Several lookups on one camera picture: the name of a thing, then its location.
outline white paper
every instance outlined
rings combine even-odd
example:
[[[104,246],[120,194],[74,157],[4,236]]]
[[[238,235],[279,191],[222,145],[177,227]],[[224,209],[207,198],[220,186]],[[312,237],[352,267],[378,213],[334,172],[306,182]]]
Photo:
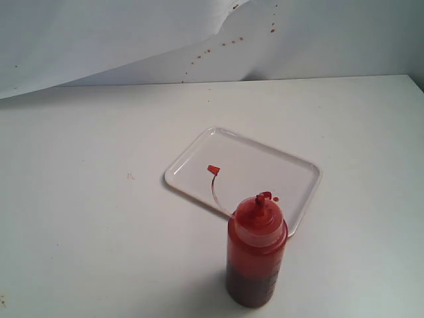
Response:
[[[52,87],[218,33],[248,0],[6,0],[0,98]]]

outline white wall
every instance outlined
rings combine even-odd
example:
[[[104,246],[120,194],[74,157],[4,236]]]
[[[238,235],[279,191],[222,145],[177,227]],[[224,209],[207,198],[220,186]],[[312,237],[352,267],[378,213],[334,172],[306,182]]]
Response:
[[[251,1],[205,42],[66,85],[410,74],[424,87],[423,13],[423,0]]]

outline white table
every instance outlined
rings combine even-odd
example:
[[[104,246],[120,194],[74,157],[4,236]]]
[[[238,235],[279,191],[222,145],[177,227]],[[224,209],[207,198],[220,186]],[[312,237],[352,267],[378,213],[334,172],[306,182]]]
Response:
[[[213,125],[324,171],[259,310],[226,294],[225,220],[162,180]],[[407,76],[0,100],[0,317],[423,317],[423,199],[424,95]]]

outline plastic bottle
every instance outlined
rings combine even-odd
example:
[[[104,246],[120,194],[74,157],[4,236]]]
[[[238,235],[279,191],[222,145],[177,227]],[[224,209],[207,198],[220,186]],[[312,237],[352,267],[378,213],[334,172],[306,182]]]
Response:
[[[228,222],[227,290],[245,307],[260,307],[274,293],[288,228],[264,192],[244,200]]]

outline plastic tray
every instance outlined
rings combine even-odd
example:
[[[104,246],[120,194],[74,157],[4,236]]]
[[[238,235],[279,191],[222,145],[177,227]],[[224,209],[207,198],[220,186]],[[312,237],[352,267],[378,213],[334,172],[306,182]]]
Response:
[[[215,191],[228,211],[247,197],[271,191],[279,198],[292,236],[307,209],[321,170],[314,164],[222,128],[203,132],[166,170],[166,182],[218,209],[211,193],[208,165],[221,168]]]

